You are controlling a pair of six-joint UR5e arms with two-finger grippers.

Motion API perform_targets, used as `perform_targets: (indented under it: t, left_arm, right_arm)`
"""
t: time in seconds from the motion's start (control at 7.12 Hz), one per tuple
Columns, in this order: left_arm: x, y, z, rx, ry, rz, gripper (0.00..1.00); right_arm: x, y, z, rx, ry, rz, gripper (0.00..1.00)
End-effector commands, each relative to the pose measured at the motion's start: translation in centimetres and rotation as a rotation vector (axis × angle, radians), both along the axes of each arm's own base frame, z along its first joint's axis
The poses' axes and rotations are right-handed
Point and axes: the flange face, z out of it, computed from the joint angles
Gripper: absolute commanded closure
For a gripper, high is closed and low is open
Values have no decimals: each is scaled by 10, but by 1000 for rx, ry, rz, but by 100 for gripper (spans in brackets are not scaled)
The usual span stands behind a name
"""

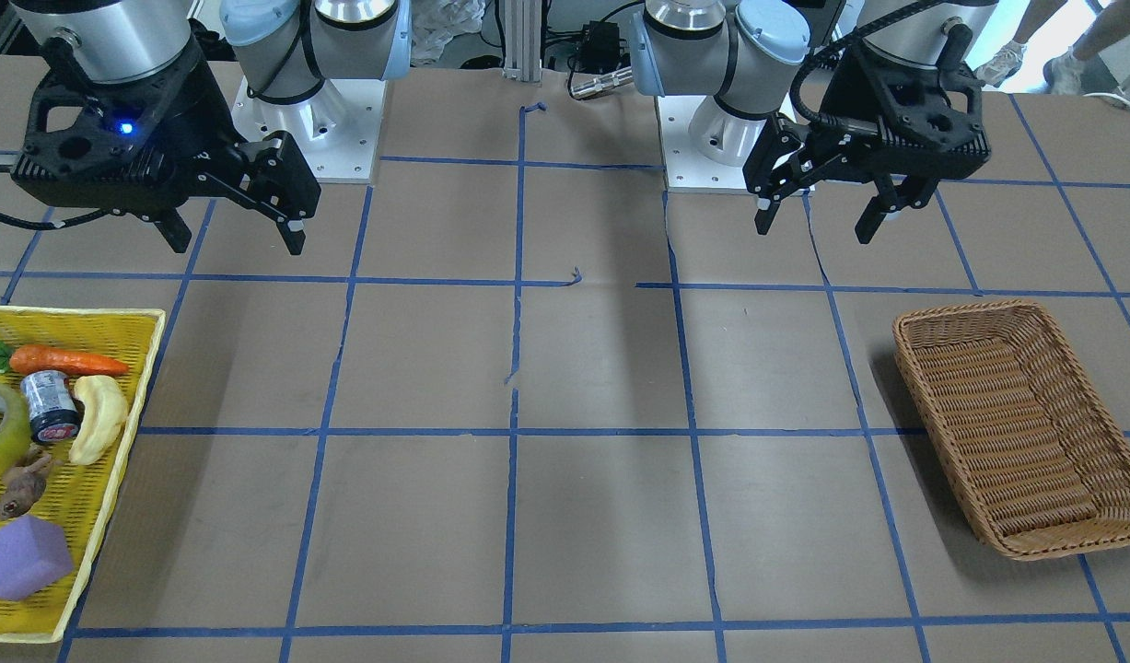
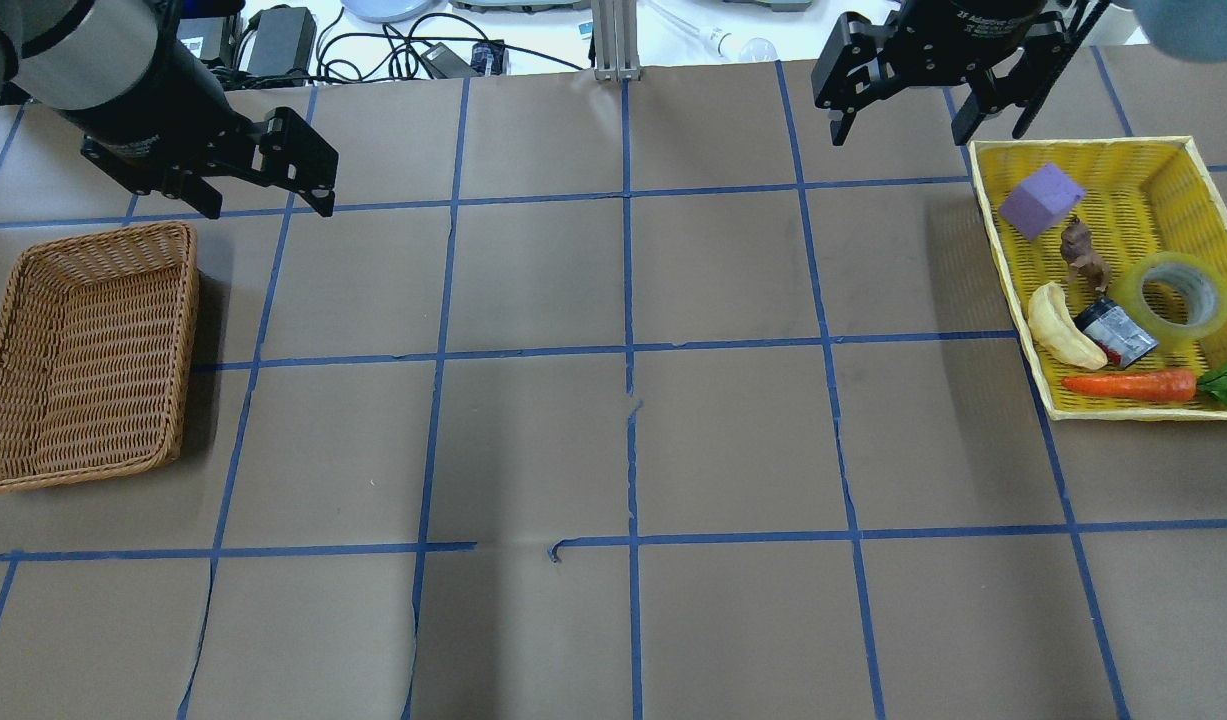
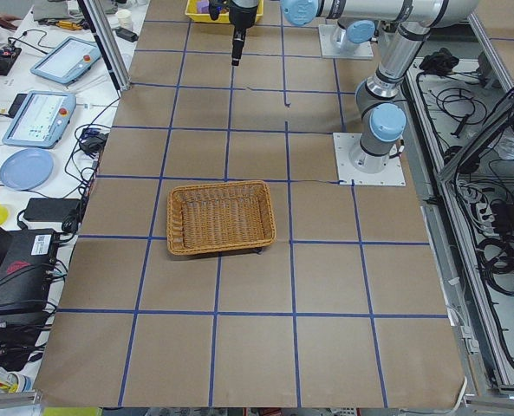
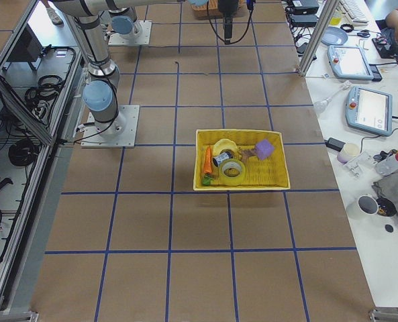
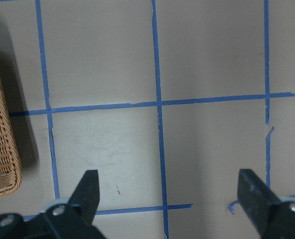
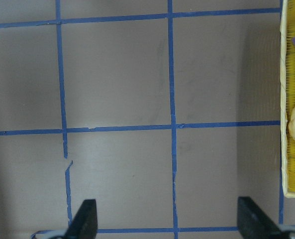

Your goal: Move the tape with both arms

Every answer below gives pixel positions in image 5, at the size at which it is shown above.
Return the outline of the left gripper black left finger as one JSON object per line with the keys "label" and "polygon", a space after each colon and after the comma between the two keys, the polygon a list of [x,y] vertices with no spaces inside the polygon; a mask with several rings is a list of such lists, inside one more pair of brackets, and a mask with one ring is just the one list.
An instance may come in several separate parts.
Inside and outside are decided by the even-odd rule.
{"label": "left gripper black left finger", "polygon": [[97,170],[87,170],[67,200],[55,200],[29,221],[0,214],[0,239],[103,239],[92,225],[99,205]]}

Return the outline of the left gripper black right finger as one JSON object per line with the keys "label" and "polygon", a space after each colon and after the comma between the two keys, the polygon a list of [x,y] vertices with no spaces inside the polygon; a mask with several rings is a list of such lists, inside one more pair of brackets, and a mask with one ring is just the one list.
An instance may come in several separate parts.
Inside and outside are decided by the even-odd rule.
{"label": "left gripper black right finger", "polygon": [[262,239],[295,239],[295,198],[278,197],[251,169],[240,169],[237,199]]}

